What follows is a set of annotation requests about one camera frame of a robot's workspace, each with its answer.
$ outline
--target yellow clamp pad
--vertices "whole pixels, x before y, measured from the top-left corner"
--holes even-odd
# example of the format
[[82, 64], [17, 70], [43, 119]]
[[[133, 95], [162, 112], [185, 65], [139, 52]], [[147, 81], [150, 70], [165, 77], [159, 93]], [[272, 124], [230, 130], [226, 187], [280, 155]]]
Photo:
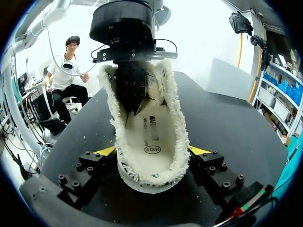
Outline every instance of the yellow clamp pad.
[[195, 148], [193, 146], [188, 146], [188, 148], [195, 154], [195, 155], [202, 155], [204, 153], [211, 153], [208, 150], [203, 150], [203, 149], [199, 149], [199, 148]]
[[100, 155], [108, 156], [114, 150], [115, 150], [115, 146], [112, 146], [112, 147], [106, 148], [104, 150], [98, 150], [96, 152], [93, 152], [93, 154], [100, 154]]
[[[204, 153], [211, 153], [210, 151], [207, 150], [203, 150], [203, 149], [199, 149], [199, 148], [195, 148], [193, 146], [188, 146], [188, 148], [195, 154], [195, 155], [201, 155]], [[115, 150], [115, 146], [106, 148], [104, 150], [98, 150], [96, 152], [93, 152], [93, 154], [100, 154], [100, 155], [104, 155], [104, 156], [108, 156], [111, 152], [113, 152]]]

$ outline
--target black work table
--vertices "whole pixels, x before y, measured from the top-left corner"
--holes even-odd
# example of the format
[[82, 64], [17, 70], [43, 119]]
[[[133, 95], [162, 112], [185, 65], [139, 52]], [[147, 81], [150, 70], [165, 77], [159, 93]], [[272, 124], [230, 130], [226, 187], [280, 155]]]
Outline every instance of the black work table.
[[[275, 185], [287, 151], [268, 122], [249, 103], [205, 92], [184, 73], [175, 73], [190, 144], [225, 156], [234, 172], [245, 176], [245, 185], [255, 181]], [[79, 111], [61, 134], [42, 174], [58, 183], [85, 151], [114, 145], [115, 136], [107, 95], [100, 90]], [[188, 172], [172, 189], [149, 195], [129, 188], [120, 176], [101, 187], [82, 211], [100, 219], [132, 226], [167, 226], [197, 223], [212, 226], [221, 212], [203, 187], [197, 187]], [[262, 208], [258, 216], [267, 212]]]

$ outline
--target ceiling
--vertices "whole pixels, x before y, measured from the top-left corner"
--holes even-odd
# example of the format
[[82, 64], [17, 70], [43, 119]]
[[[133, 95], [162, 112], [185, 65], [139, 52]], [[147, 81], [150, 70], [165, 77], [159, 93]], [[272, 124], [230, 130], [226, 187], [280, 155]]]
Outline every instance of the ceiling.
[[241, 11], [252, 8], [263, 14], [262, 22], [273, 27], [283, 29], [283, 24], [274, 10], [264, 0], [225, 0], [239, 8]]

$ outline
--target shoe upper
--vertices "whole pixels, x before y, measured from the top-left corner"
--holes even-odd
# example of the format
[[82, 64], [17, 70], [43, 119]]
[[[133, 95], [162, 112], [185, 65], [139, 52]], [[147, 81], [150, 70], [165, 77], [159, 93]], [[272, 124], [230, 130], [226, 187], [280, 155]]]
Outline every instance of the shoe upper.
[[180, 110], [180, 102], [177, 95], [177, 85], [174, 80], [171, 65], [167, 60], [157, 65], [150, 62], [142, 62], [146, 71], [146, 97], [153, 99], [158, 105], [167, 105], [170, 117], [173, 119], [173, 127], [176, 136], [175, 154], [169, 169], [154, 175], [145, 175], [136, 168], [136, 162], [132, 157], [132, 148], [129, 146], [125, 134], [125, 125], [129, 114], [127, 108], [120, 102], [117, 95], [117, 67], [104, 66], [100, 72], [100, 86], [104, 87], [108, 95], [108, 106], [113, 116], [111, 123], [116, 129], [116, 150], [118, 165], [130, 178], [142, 185], [164, 186], [176, 184], [186, 173], [188, 168], [189, 144], [186, 131], [185, 118]]

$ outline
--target black bag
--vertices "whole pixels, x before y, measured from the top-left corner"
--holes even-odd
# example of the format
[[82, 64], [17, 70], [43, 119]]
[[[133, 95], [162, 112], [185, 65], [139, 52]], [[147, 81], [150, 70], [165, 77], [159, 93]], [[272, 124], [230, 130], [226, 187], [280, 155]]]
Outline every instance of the black bag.
[[233, 30], [235, 33], [248, 33], [249, 35], [252, 35], [252, 30], [254, 29], [250, 21], [247, 20], [246, 17], [244, 17], [239, 11], [237, 13], [232, 13], [232, 15], [229, 17], [229, 23], [231, 24]]

